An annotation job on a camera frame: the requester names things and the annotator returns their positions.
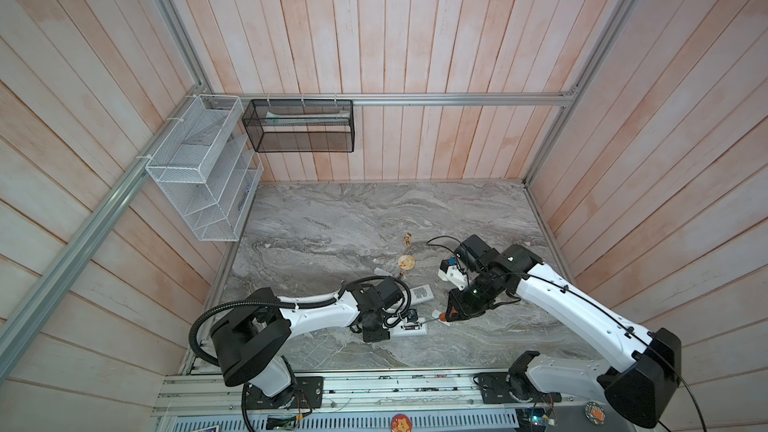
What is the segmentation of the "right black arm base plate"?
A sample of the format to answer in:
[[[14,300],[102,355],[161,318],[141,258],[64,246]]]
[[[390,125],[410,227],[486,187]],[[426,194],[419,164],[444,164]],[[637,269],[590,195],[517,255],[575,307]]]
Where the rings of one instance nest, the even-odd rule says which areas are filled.
[[[557,392],[542,393],[526,380],[508,372],[483,372],[473,377],[484,404],[534,404],[559,403],[562,395]]]

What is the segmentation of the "white remote control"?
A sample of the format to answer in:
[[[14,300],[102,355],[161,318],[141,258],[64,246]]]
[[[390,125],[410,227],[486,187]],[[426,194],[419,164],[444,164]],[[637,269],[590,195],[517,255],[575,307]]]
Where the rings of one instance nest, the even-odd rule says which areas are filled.
[[[429,285],[421,285],[410,289],[411,304],[418,305],[432,301],[434,294]]]
[[[419,320],[415,322],[400,322],[390,330],[391,338],[419,337],[428,334],[428,327],[425,322]]]

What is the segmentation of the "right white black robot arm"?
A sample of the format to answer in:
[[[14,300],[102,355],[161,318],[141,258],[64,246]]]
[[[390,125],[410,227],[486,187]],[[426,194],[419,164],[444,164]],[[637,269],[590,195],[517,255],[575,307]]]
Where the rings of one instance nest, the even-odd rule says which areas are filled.
[[[555,359],[526,351],[503,379],[477,377],[479,386],[519,402],[567,394],[609,405],[628,422],[656,427],[682,383],[682,344],[677,335],[625,319],[572,286],[529,249],[504,251],[476,235],[441,262],[438,276],[453,284],[444,322],[467,321],[500,307],[499,296],[528,301],[587,341],[593,361]]]

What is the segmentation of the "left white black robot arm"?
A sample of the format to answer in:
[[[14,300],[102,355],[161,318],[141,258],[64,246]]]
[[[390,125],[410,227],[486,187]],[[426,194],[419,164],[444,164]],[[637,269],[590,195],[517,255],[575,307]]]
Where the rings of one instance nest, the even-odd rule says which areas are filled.
[[[408,286],[389,276],[344,282],[335,292],[303,298],[278,297],[266,287],[203,312],[191,325],[189,347],[220,369],[226,386],[242,388],[242,408],[257,400],[271,409],[308,408],[283,346],[331,328],[348,328],[367,343],[385,341],[411,305]]]

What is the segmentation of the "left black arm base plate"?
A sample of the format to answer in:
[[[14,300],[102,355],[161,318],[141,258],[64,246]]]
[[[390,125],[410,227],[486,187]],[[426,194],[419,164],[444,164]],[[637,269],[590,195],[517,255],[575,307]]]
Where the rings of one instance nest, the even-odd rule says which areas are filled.
[[[250,410],[302,410],[319,409],[323,402],[324,378],[320,375],[300,376],[296,383],[274,398],[264,395],[258,388],[250,386],[245,406]]]

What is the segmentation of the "orange handled screwdriver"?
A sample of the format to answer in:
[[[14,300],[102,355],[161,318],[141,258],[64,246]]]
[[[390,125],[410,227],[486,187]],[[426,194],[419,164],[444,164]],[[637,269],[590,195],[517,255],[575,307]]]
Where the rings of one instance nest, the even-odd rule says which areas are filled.
[[[445,315],[443,315],[440,319],[435,319],[433,317],[431,318],[419,318],[419,321],[417,324],[410,324],[406,325],[409,330],[426,330],[427,325],[431,324],[433,322],[445,322]]]

